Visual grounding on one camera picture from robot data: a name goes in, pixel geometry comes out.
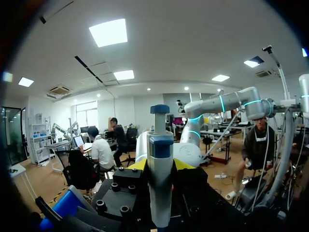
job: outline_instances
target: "yellow component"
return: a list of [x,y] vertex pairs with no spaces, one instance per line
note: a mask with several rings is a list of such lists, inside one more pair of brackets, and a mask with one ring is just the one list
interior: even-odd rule
[[136,168],[136,169],[139,169],[139,170],[144,170],[145,168],[145,164],[146,164],[146,161],[147,159],[142,159],[141,161],[137,162],[137,163],[134,163],[132,165],[130,165],[129,167],[127,167],[126,169],[133,169],[133,168]]
[[181,170],[181,169],[194,169],[195,167],[192,167],[191,165],[189,164],[186,164],[182,161],[180,161],[179,159],[176,159],[174,158],[174,161],[175,161],[175,165],[176,165],[176,168],[177,170]]

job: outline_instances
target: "face mask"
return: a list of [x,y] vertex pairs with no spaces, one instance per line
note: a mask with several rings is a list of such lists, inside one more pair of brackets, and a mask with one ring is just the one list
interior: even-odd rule
[[256,131],[255,131],[255,130],[254,130],[254,133],[255,133],[255,140],[256,140],[257,142],[264,142],[264,141],[267,140],[267,133],[266,133],[266,136],[263,137],[263,138],[258,138],[258,137],[256,136]]

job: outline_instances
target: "ceiling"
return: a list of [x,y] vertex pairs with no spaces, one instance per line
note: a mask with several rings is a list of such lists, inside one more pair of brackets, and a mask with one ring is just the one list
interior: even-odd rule
[[[8,70],[14,75],[8,98],[46,97],[59,84],[73,90],[61,100],[69,104],[76,98],[79,103],[96,100],[98,92],[100,99],[108,99],[181,93],[186,92],[184,86],[190,92],[215,93],[219,87],[235,91],[260,81],[257,71],[276,69],[261,49],[269,44],[286,76],[309,70],[297,39],[262,0],[52,2],[42,14],[46,23],[37,20]],[[120,18],[126,19],[128,42],[98,48],[89,27]],[[255,68],[243,64],[255,56],[265,62]],[[125,70],[133,70],[135,79],[117,82],[113,72]],[[221,83],[211,80],[219,74],[230,78]],[[19,86],[21,76],[34,83]]]

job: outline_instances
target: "computer monitor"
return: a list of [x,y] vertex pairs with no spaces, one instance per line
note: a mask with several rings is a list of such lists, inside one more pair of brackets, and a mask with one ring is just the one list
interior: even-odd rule
[[84,142],[84,140],[83,140],[83,137],[82,137],[81,135],[78,135],[78,136],[73,137],[73,140],[74,140],[75,145],[76,145],[77,147],[79,147],[80,145],[84,145],[84,144],[85,144],[85,142]]
[[89,127],[81,127],[81,133],[87,133]]
[[104,132],[104,139],[113,139],[113,138],[114,138],[114,132],[113,131]]
[[181,125],[181,124],[183,124],[183,118],[182,118],[182,117],[175,117],[175,118],[173,119],[173,123],[174,123],[175,125]]

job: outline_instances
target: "blue object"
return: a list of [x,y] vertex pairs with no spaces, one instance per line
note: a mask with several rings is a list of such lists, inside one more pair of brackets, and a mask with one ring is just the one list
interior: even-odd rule
[[[74,216],[77,212],[78,206],[83,209],[87,209],[80,199],[74,194],[74,192],[70,190],[70,188],[53,207],[53,210],[61,217],[65,217],[66,215]],[[42,231],[53,227],[53,224],[46,217],[40,223],[40,229]]]
[[269,113],[268,113],[268,115],[267,115],[267,117],[271,114],[271,112],[272,112],[272,107],[271,107],[271,104],[270,104],[270,102],[268,101],[268,100],[266,100],[267,102],[268,102],[268,104],[269,104],[269,107],[270,107],[270,111],[269,111]]
[[196,131],[190,130],[189,132],[194,133],[194,134],[197,134],[197,135],[199,136],[199,138],[201,138],[201,136],[199,135],[199,133],[197,133]]
[[219,97],[220,97],[220,101],[221,101],[222,111],[223,111],[223,113],[224,113],[224,112],[225,112],[225,109],[224,109],[224,105],[223,105],[223,100],[222,100],[221,95],[219,95]]
[[155,158],[170,157],[170,145],[174,140],[170,136],[152,136],[149,139],[152,146],[152,156]]
[[150,113],[151,114],[155,114],[155,113],[165,113],[168,114],[169,113],[169,106],[168,105],[152,105],[150,107]]
[[249,105],[249,104],[252,104],[252,103],[261,102],[261,101],[262,101],[262,100],[250,101],[250,102],[245,103],[243,106],[246,106],[246,105]]

